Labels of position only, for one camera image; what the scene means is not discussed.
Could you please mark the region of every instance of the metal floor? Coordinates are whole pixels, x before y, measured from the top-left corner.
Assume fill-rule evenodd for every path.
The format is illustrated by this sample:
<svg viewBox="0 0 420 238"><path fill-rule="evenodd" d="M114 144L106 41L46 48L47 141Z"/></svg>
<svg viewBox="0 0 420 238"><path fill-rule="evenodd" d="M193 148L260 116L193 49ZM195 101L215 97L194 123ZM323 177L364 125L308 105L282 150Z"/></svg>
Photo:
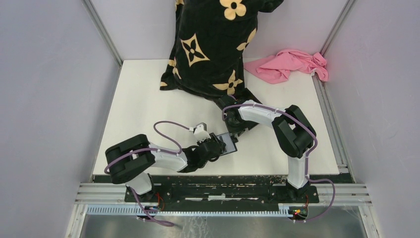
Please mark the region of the metal floor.
<svg viewBox="0 0 420 238"><path fill-rule="evenodd" d="M310 207L310 217L324 208ZM357 206L332 207L319 220L293 224L287 218L158 216L168 228L133 216L87 215L83 238L367 238Z"/></svg>

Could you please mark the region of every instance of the yellow flower print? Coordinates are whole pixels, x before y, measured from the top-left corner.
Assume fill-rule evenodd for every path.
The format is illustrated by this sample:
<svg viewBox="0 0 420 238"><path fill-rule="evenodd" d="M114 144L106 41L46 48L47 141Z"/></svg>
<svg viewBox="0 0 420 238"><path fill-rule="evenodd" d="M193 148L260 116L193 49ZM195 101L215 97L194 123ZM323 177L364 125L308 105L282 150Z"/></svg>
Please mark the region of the yellow flower print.
<svg viewBox="0 0 420 238"><path fill-rule="evenodd" d="M178 69L176 68L176 59L173 58L173 60L169 60L169 65L173 66L172 73L175 75L178 75L178 78L181 79L181 76L179 76Z"/></svg>
<svg viewBox="0 0 420 238"><path fill-rule="evenodd" d="M226 90L227 89L227 94L232 95L232 94L235 93L235 87L238 86L238 84L240 84L240 83L243 83L243 81L241 79L236 80L235 70L233 70L232 75L230 76L227 83L213 84L213 86L215 88L217 88L218 90Z"/></svg>
<svg viewBox="0 0 420 238"><path fill-rule="evenodd" d="M236 15L245 16L247 8L241 2L242 0L220 0L220 4L226 7L224 17L228 20L234 20Z"/></svg>
<svg viewBox="0 0 420 238"><path fill-rule="evenodd" d="M255 34L257 33L257 29L255 28L249 35L248 40L242 44L240 44L236 49L239 51L243 51L251 42L251 40L254 38Z"/></svg>
<svg viewBox="0 0 420 238"><path fill-rule="evenodd" d="M185 54L187 55L188 64L190 67L197 62L210 60L201 50L196 34L194 34L194 36L188 40L181 40L181 44Z"/></svg>
<svg viewBox="0 0 420 238"><path fill-rule="evenodd" d="M175 11L178 9L178 5L184 5L184 0L176 0L175 1Z"/></svg>

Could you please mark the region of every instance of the light purple wall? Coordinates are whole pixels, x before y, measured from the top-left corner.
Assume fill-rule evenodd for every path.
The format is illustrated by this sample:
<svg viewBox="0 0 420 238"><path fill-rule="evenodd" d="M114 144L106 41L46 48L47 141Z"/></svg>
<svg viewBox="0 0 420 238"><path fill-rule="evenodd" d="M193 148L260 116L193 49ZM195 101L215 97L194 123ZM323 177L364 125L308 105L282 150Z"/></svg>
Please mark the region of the light purple wall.
<svg viewBox="0 0 420 238"><path fill-rule="evenodd" d="M80 0L0 1L0 237L64 237L117 73Z"/></svg>
<svg viewBox="0 0 420 238"><path fill-rule="evenodd" d="M356 178L386 237L419 237L420 1L365 0L326 54Z"/></svg>
<svg viewBox="0 0 420 238"><path fill-rule="evenodd" d="M175 0L92 0L124 60L166 59L175 35ZM259 14L259 30L245 57L283 48L318 52L346 0L285 0Z"/></svg>

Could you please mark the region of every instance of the white platform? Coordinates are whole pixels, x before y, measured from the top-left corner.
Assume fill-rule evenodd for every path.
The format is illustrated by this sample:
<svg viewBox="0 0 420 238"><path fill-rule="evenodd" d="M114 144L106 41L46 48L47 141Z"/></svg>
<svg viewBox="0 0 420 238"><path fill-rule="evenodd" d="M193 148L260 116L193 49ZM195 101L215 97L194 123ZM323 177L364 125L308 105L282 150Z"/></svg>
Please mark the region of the white platform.
<svg viewBox="0 0 420 238"><path fill-rule="evenodd" d="M171 120L185 126L200 122L215 134L227 132L221 119L221 110L215 103L180 90L160 91L160 77L167 60L124 61L118 85L106 123L104 136L95 164L95 175L103 175L107 165L105 150L137 134L146 134L149 141L159 146L176 149L170 141L153 130L159 120ZM338 174L331 142L319 106L312 78L293 72L285 83L271 85L245 72L247 87L265 105L299 106L316 130L318 148L309 162L310 174ZM162 133L177 140L184 148L195 144L193 135L175 125L159 125ZM280 149L274 131L258 125L239 137L238 151L223 157L193 173L149 168L152 175L286 175L287 157Z"/></svg>

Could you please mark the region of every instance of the black cloth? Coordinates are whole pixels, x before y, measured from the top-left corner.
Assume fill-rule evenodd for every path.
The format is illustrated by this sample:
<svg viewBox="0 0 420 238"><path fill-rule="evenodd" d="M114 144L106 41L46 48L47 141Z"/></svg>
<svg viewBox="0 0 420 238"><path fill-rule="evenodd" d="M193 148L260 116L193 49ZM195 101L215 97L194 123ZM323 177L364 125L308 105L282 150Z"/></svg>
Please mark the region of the black cloth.
<svg viewBox="0 0 420 238"><path fill-rule="evenodd" d="M283 0L176 0L175 42L161 90L214 100L245 88L242 53L257 32L257 14Z"/></svg>

